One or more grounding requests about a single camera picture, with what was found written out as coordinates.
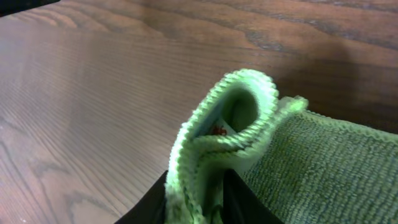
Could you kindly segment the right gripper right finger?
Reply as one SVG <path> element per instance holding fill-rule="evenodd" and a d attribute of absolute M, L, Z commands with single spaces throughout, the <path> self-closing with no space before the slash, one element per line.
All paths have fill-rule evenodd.
<path fill-rule="evenodd" d="M 232 169 L 223 177 L 222 221 L 224 224 L 283 224 Z"/>

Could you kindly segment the light green cloth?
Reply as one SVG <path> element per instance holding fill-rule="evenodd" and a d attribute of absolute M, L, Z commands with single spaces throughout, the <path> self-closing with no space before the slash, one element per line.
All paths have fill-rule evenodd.
<path fill-rule="evenodd" d="M 165 221 L 223 223 L 232 169 L 284 223 L 396 223 L 397 136 L 307 105 L 262 72 L 226 74 L 177 135 Z"/>

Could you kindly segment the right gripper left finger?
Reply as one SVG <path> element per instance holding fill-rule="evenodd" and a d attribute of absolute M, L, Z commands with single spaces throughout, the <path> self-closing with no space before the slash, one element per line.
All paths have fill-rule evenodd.
<path fill-rule="evenodd" d="M 165 181 L 166 170 L 133 206 L 114 224 L 164 224 L 165 223 Z"/>

